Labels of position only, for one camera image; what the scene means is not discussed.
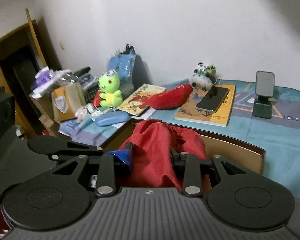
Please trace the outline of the blue plastic bag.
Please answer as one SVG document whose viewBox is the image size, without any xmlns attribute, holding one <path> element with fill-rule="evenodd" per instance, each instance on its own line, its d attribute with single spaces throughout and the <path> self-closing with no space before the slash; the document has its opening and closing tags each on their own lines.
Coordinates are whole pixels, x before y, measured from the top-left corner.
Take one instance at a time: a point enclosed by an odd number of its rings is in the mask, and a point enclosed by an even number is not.
<svg viewBox="0 0 300 240">
<path fill-rule="evenodd" d="M 112 56 L 107 65 L 107 71 L 117 72 L 120 80 L 120 86 L 134 89 L 132 75 L 135 66 L 136 52 L 133 46 L 126 44 L 124 51 L 117 51 Z"/>
</svg>

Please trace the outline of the dark wooden cabinet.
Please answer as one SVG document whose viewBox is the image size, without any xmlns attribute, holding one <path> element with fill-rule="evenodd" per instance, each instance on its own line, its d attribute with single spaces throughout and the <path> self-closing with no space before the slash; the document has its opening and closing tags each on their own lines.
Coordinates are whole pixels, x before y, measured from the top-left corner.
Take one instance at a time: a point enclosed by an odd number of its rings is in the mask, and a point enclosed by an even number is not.
<svg viewBox="0 0 300 240">
<path fill-rule="evenodd" d="M 44 126 L 39 120 L 42 115 L 30 99 L 35 75 L 45 66 L 53 65 L 39 32 L 37 21 L 25 10 L 27 22 L 0 38 L 0 84 L 15 99 L 15 122 L 26 136 L 33 138 L 42 133 Z"/>
</svg>

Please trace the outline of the red cloth bag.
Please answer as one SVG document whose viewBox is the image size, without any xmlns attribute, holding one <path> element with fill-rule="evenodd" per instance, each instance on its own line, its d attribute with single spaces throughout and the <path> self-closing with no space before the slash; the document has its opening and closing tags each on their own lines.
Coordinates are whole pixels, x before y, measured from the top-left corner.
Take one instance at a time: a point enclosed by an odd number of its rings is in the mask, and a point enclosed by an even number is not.
<svg viewBox="0 0 300 240">
<path fill-rule="evenodd" d="M 181 191 L 182 180 L 173 170 L 171 148 L 207 159 L 204 141 L 197 132 L 160 120 L 141 121 L 119 149 L 125 148 L 128 142 L 134 144 L 134 167 L 128 178 L 119 180 L 123 187 L 176 187 Z"/>
</svg>

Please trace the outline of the illustrated children book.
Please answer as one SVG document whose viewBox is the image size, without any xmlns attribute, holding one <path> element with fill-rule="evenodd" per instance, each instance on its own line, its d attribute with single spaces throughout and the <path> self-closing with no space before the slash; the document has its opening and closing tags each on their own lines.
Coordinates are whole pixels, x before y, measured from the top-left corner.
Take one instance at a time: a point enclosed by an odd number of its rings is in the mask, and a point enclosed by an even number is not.
<svg viewBox="0 0 300 240">
<path fill-rule="evenodd" d="M 165 90 L 165 87 L 143 84 L 128 96 L 117 109 L 133 116 L 139 116 L 149 107 L 149 98 L 156 94 L 160 94 Z"/>
</svg>

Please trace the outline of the brown cardboard box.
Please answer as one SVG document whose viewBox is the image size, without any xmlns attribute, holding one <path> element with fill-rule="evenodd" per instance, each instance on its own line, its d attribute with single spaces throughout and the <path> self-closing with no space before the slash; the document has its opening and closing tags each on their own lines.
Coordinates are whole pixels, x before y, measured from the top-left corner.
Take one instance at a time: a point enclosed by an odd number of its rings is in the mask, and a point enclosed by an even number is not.
<svg viewBox="0 0 300 240">
<path fill-rule="evenodd" d="M 140 120 L 131 119 L 115 131 L 102 145 L 104 150 L 117 150 L 130 137 Z M 258 174 L 263 172 L 264 155 L 266 151 L 248 142 L 238 140 L 223 134 L 194 129 L 204 141 L 207 156 L 215 154 L 237 162 Z"/>
</svg>

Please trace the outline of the panda plush toy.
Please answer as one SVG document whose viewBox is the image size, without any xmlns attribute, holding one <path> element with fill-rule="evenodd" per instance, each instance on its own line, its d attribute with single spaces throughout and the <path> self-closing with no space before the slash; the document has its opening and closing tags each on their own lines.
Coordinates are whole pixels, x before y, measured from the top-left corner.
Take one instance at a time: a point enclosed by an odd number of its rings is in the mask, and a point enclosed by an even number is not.
<svg viewBox="0 0 300 240">
<path fill-rule="evenodd" d="M 193 75 L 189 77 L 189 83 L 193 88 L 208 91 L 217 83 L 216 65 L 205 66 L 202 62 L 197 64 Z"/>
</svg>

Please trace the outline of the paper bag with emblem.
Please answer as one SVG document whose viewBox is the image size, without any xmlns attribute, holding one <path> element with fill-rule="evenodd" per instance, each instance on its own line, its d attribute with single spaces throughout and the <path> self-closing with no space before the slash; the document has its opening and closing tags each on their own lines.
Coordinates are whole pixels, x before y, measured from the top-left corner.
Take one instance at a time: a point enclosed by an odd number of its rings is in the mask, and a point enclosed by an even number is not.
<svg viewBox="0 0 300 240">
<path fill-rule="evenodd" d="M 52 91 L 51 96 L 54 120 L 56 122 L 73 119 L 76 111 L 86 105 L 79 83 L 59 87 Z"/>
</svg>

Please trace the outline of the red chili plush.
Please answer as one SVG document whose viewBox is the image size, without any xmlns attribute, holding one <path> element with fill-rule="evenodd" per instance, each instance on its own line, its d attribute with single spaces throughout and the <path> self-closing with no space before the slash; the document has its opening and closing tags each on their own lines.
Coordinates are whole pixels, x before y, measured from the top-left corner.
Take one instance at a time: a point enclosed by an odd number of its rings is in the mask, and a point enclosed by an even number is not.
<svg viewBox="0 0 300 240">
<path fill-rule="evenodd" d="M 172 90 L 151 96 L 148 105 L 156 110 L 178 108 L 187 101 L 192 92 L 191 85 L 181 84 Z"/>
</svg>

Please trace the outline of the green phone stand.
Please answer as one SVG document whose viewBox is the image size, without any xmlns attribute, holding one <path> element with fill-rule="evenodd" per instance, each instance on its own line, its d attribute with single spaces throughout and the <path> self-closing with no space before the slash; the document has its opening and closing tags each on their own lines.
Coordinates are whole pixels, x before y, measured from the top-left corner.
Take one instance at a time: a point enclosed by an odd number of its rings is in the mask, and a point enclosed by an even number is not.
<svg viewBox="0 0 300 240">
<path fill-rule="evenodd" d="M 275 75 L 272 72 L 257 71 L 253 116 L 264 119 L 271 119 L 272 106 L 269 101 L 273 97 L 275 86 Z"/>
</svg>

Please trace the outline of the blue grey patterned bedsheet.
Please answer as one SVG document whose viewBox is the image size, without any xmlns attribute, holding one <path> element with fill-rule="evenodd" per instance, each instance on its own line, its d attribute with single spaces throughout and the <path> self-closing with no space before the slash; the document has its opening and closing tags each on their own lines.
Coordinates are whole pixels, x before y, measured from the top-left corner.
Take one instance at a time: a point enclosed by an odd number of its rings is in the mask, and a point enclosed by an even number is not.
<svg viewBox="0 0 300 240">
<path fill-rule="evenodd" d="M 256 98 L 254 83 L 222 80 L 221 84 L 236 87 L 226 127 L 177 120 L 175 109 L 155 111 L 149 108 L 139 118 L 215 132 L 258 146 L 266 151 L 263 175 L 300 198 L 300 91 L 275 87 L 271 98 L 272 117 L 262 119 L 252 114 Z"/>
</svg>

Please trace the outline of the yellow book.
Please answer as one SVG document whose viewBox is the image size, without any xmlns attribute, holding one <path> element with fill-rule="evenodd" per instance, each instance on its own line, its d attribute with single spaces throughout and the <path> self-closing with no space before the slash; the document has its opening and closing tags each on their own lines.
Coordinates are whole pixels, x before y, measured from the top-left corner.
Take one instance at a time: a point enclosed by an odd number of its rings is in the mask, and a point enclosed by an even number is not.
<svg viewBox="0 0 300 240">
<path fill-rule="evenodd" d="M 174 118 L 180 121 L 226 127 L 235 90 L 235 85 L 216 85 L 209 91 L 196 88 Z"/>
</svg>

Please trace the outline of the green frog plush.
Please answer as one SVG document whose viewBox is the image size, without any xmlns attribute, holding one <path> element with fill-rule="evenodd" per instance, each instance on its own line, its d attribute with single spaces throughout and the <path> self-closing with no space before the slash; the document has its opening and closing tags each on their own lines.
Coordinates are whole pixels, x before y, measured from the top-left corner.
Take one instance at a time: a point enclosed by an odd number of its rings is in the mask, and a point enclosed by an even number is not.
<svg viewBox="0 0 300 240">
<path fill-rule="evenodd" d="M 120 79 L 115 70 L 109 70 L 100 76 L 98 84 L 102 91 L 99 94 L 101 107 L 118 107 L 121 105 L 123 97 L 120 90 Z"/>
</svg>

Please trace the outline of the black smartphone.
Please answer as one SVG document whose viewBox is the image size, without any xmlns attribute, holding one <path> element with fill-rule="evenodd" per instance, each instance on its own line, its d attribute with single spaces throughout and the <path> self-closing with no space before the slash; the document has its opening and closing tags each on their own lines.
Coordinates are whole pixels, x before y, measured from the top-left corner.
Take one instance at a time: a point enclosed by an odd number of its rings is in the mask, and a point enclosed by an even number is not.
<svg viewBox="0 0 300 240">
<path fill-rule="evenodd" d="M 196 110 L 216 113 L 228 93 L 228 88 L 213 86 L 196 104 Z"/>
</svg>

